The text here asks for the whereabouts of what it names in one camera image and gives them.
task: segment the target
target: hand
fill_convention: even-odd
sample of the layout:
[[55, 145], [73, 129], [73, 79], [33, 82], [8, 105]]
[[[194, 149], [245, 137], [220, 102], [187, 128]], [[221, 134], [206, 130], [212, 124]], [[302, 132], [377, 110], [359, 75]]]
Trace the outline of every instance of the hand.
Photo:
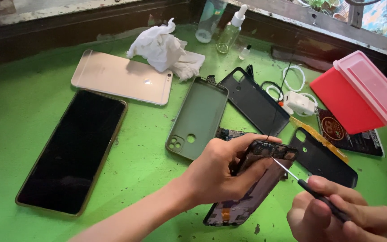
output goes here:
[[[212, 139], [202, 154], [194, 160], [177, 183], [190, 193], [190, 208], [200, 204], [239, 200], [264, 174], [272, 159], [261, 159], [244, 173], [232, 177], [229, 163], [239, 162], [247, 147], [255, 140], [266, 140], [268, 136], [245, 134], [230, 141]], [[268, 141], [281, 143], [270, 137]]]
[[371, 207], [353, 189], [311, 176], [310, 187], [329, 197], [352, 221], [342, 224], [332, 216], [330, 208], [308, 192], [295, 196], [287, 220], [299, 242], [387, 242], [387, 207]]

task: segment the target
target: small bottle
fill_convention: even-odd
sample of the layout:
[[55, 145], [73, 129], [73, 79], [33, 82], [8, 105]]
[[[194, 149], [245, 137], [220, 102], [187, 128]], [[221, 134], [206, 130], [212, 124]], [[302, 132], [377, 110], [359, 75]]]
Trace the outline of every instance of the small bottle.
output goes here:
[[244, 47], [244, 49], [241, 51], [240, 55], [238, 56], [238, 58], [240, 58], [240, 60], [244, 60], [247, 55], [250, 53], [250, 48], [252, 47], [251, 44], [248, 44], [247, 47]]
[[228, 0], [207, 0], [201, 14], [198, 30], [195, 33], [198, 41], [208, 43], [212, 40], [213, 33], [227, 4]]
[[229, 49], [234, 44], [237, 39], [240, 31], [241, 25], [245, 19], [244, 14], [246, 13], [247, 5], [243, 4], [238, 12], [234, 14], [231, 22], [229, 22], [222, 34], [219, 37], [218, 43], [216, 44], [216, 48], [218, 52], [226, 54], [229, 52]]

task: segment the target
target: pink lid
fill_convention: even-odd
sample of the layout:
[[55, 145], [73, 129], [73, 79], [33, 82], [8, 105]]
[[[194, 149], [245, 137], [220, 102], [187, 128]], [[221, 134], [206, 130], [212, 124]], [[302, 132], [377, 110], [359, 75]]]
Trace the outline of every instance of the pink lid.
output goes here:
[[334, 67], [387, 123], [387, 78], [368, 57], [358, 50], [334, 61]]

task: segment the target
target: screwdriver handle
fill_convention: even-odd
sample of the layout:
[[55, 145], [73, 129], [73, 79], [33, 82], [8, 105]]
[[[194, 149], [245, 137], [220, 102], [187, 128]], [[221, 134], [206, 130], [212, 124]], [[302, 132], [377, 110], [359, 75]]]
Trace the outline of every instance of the screwdriver handle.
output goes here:
[[310, 193], [314, 198], [316, 198], [320, 201], [323, 201], [331, 209], [332, 214], [336, 218], [338, 218], [341, 221], [341, 223], [345, 223], [346, 221], [351, 221], [351, 219], [349, 218], [349, 216], [347, 216], [347, 214], [345, 212], [341, 211], [338, 207], [336, 207], [331, 201], [329, 201], [322, 194], [319, 194], [319, 193], [313, 191], [310, 188], [310, 186], [303, 179], [299, 179], [298, 184], [302, 188], [304, 188], [304, 190], [306, 190], [308, 193]]

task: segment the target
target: crumpled tissue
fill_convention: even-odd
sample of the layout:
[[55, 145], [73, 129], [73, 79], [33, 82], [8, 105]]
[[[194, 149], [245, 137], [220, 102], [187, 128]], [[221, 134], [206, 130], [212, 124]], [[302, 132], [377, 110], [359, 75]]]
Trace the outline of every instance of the crumpled tissue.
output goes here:
[[168, 26], [153, 26], [143, 31], [126, 52], [126, 57], [141, 55], [157, 71], [170, 69], [180, 80], [187, 80], [200, 74], [206, 57], [186, 51], [187, 42], [170, 34], [175, 30], [173, 20], [169, 20]]

